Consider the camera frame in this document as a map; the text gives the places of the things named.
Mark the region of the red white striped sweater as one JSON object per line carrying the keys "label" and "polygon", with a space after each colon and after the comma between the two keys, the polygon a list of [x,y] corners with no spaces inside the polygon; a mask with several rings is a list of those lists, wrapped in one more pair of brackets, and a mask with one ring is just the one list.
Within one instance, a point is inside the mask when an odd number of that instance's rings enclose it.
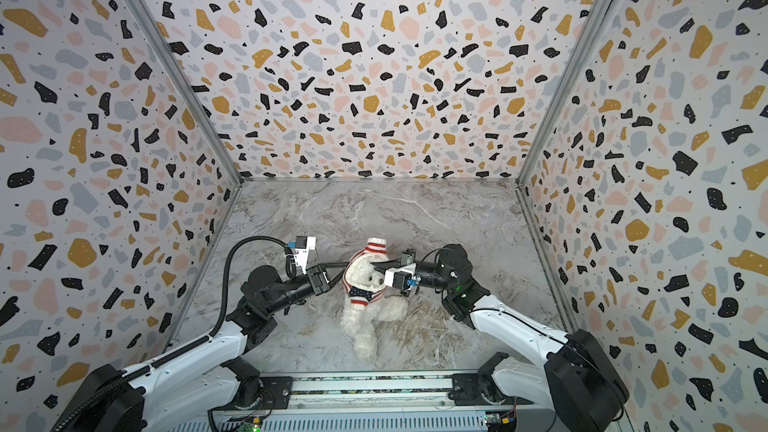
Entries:
{"label": "red white striped sweater", "polygon": [[342,285],[349,303],[354,307],[367,307],[384,294],[384,274],[371,265],[372,262],[388,261],[385,239],[369,238],[364,249],[350,260]]}

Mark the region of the white plush teddy bear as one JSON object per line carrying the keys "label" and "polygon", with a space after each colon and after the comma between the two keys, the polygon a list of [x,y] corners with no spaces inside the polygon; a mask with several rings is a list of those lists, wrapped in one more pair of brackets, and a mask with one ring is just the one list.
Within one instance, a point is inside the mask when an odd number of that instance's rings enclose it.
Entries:
{"label": "white plush teddy bear", "polygon": [[374,361],[378,356],[378,336],[375,322],[403,320],[408,311],[407,300],[389,295],[385,275],[378,272],[375,262],[388,261],[386,240],[369,238],[347,265],[342,285],[346,293],[341,327],[353,341],[359,360]]}

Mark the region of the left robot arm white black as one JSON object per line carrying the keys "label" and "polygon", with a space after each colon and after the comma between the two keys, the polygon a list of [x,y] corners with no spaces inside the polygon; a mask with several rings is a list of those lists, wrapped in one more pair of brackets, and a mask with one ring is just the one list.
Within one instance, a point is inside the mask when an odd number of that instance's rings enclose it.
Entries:
{"label": "left robot arm white black", "polygon": [[254,269],[220,326],[134,366],[105,365],[89,373],[54,430],[161,431],[233,402],[252,405],[261,395],[261,377],[243,354],[275,329],[277,313],[332,290],[342,277],[329,270],[345,267],[320,263],[288,280],[269,265]]}

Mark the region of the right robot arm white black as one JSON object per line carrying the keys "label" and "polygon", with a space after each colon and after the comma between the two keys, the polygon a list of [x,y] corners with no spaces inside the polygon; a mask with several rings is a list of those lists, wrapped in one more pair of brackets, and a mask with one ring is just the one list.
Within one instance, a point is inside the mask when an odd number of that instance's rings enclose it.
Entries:
{"label": "right robot arm white black", "polygon": [[625,416],[630,394],[596,338],[583,329],[568,333],[545,326],[504,304],[474,278],[461,245],[446,245],[422,260],[408,250],[373,267],[404,295],[435,290],[452,319],[524,357],[519,362],[497,352],[476,371],[451,377],[449,400],[493,408],[486,421],[491,429],[513,429],[520,400],[551,410],[552,422],[570,431],[605,431]]}

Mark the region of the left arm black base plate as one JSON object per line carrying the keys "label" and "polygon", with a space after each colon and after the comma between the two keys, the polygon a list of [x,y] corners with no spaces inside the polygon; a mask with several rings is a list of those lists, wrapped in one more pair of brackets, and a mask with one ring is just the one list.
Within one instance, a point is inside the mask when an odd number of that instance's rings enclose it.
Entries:
{"label": "left arm black base plate", "polygon": [[238,386],[233,399],[216,407],[216,410],[285,410],[289,405],[293,383],[291,376],[248,378]]}

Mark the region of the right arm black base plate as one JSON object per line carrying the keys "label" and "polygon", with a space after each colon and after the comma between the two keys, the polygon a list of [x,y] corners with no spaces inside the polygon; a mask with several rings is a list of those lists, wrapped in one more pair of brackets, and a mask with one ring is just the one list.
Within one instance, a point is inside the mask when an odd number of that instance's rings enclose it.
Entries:
{"label": "right arm black base plate", "polygon": [[456,373],[451,376],[448,399],[457,406],[503,406],[530,405],[525,398],[504,395],[489,375],[478,372]]}

